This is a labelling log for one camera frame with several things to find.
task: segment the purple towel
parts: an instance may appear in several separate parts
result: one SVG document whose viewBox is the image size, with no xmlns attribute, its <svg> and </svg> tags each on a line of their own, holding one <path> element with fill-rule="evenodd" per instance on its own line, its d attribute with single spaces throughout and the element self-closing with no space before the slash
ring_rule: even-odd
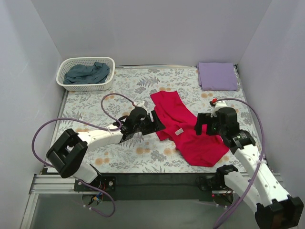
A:
<svg viewBox="0 0 305 229">
<path fill-rule="evenodd" d="M 205 91 L 236 91 L 237 78 L 232 63 L 198 63 L 199 85 Z"/>
</svg>

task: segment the patterned table surface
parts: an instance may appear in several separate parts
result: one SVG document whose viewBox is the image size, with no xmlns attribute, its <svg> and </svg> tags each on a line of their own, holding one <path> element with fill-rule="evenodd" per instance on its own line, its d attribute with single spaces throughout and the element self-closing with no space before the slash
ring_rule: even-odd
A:
<svg viewBox="0 0 305 229">
<path fill-rule="evenodd" d="M 108 93 L 122 93 L 136 102 L 147 101 L 148 111 L 154 108 L 150 94 L 177 90 L 187 108 L 195 115 L 200 112 L 211 112 L 209 101 L 213 98 L 238 98 L 244 100 L 243 90 L 238 79 L 236 92 L 203 91 L 198 85 L 196 68 L 172 69 L 117 69 L 112 87 L 100 92 L 69 92 L 62 117 L 72 117 L 99 126 L 108 126 L 112 120 L 100 108 L 102 97 Z M 241 129 L 249 131 L 257 142 L 257 134 L 252 116 L 248 108 L 239 102 L 228 101 L 238 114 Z M 128 115 L 132 110 L 129 101 L 122 97 L 111 95 L 105 99 L 105 109 L 119 118 Z M 89 131 L 94 128 L 72 121 L 61 121 L 55 133 L 56 139 L 68 128 L 75 131 Z M 160 142 L 156 133 L 142 136 L 135 134 L 133 139 L 118 145 L 101 147 L 85 155 L 84 161 L 94 165 L 100 172 L 106 173 L 203 173 L 215 172 L 224 164 L 235 165 L 240 172 L 244 167 L 229 151 L 214 167 L 190 166 L 175 149 L 175 143 L 170 140 Z"/>
</svg>

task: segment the robotic arm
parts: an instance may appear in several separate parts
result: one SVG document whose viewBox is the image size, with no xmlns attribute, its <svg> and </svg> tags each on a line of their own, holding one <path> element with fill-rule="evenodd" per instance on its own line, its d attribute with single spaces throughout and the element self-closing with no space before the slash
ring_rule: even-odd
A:
<svg viewBox="0 0 305 229">
<path fill-rule="evenodd" d="M 163 130 L 165 126 L 156 112 L 151 112 L 152 121 L 145 106 L 146 102 L 142 102 L 130 112 L 130 115 L 121 117 L 119 121 L 122 122 L 122 127 L 117 131 L 93 130 L 80 133 L 72 129 L 64 131 L 47 152 L 47 158 L 62 178 L 73 176 L 94 187 L 99 187 L 101 175 L 92 165 L 82 161 L 85 153 L 102 146 L 127 141 L 138 132 L 147 135 Z M 119 123 L 115 122 L 108 126 L 108 129 L 118 126 Z"/>
<path fill-rule="evenodd" d="M 195 126 L 197 135 L 201 134 L 202 125 L 207 125 L 208 135 L 220 135 L 224 144 L 231 149 L 252 178 L 259 162 L 259 151 L 254 139 L 249 132 L 239 128 L 235 109 L 227 107 L 224 101 L 212 101 L 211 105 L 214 106 L 212 113 L 198 114 Z M 233 165 L 218 168 L 210 182 L 221 188 L 229 187 L 239 196 L 249 184 Z M 261 229 L 288 229 L 298 225 L 303 202 L 299 197 L 291 197 L 276 180 L 267 164 L 261 164 L 254 185 L 244 201 L 254 212 Z"/>
</svg>

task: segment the teal cloth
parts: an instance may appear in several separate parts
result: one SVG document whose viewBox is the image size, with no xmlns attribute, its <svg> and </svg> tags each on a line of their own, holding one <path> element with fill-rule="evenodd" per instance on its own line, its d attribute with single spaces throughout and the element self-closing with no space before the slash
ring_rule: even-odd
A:
<svg viewBox="0 0 305 229">
<path fill-rule="evenodd" d="M 93 66 L 78 64 L 65 74 L 63 84 L 96 84 L 104 83 L 110 69 L 107 64 L 95 62 Z"/>
</svg>

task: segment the plastic laundry basket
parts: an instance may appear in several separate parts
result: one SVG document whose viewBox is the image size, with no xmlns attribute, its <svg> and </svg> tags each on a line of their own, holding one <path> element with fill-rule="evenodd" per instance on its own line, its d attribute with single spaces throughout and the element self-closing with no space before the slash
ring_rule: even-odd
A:
<svg viewBox="0 0 305 229">
<path fill-rule="evenodd" d="M 70 70 L 71 67 L 83 64 L 86 66 L 93 65 L 95 62 L 105 63 L 109 66 L 110 71 L 106 78 L 106 81 L 104 83 L 97 83 L 97 84 L 63 84 L 63 80 L 65 77 L 65 74 Z M 68 91 L 102 91 L 107 90 L 113 80 L 114 75 L 114 69 L 115 69 L 115 63 L 114 60 L 110 57 L 80 57 L 80 58 L 70 58 L 62 62 L 62 64 L 59 67 L 59 70 L 57 72 L 56 76 L 56 82 L 63 86 Z"/>
</svg>

